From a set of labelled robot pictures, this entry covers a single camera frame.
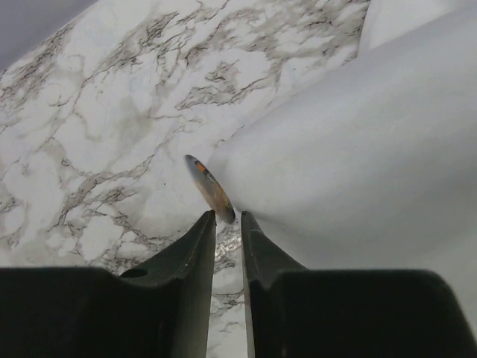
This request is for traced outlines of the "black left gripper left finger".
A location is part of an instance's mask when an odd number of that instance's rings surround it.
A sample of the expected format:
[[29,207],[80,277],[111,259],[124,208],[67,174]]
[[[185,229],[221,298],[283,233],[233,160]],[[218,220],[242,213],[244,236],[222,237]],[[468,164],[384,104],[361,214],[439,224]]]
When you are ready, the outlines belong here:
[[205,212],[167,248],[115,275],[3,268],[3,357],[204,357],[215,256]]

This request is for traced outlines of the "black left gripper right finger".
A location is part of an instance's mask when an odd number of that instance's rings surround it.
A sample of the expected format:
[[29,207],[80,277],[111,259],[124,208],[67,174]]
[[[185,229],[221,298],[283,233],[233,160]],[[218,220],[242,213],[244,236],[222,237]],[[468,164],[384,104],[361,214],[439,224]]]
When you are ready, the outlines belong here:
[[419,269],[310,270],[241,215],[250,357],[474,357],[449,285]]

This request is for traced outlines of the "round blue orange brooch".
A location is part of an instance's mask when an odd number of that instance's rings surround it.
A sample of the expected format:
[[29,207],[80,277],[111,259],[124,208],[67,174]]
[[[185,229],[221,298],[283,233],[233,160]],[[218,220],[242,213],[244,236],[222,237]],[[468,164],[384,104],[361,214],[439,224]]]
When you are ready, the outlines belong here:
[[235,211],[220,183],[198,158],[186,154],[184,160],[195,186],[210,208],[221,220],[233,224],[236,220]]

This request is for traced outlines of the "white t-shirt with flower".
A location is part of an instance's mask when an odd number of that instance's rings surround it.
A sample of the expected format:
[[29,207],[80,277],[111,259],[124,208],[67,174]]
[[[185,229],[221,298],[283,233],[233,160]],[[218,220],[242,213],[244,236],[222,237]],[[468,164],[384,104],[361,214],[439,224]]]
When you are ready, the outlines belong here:
[[475,5],[330,72],[207,165],[305,267],[429,269],[476,325]]

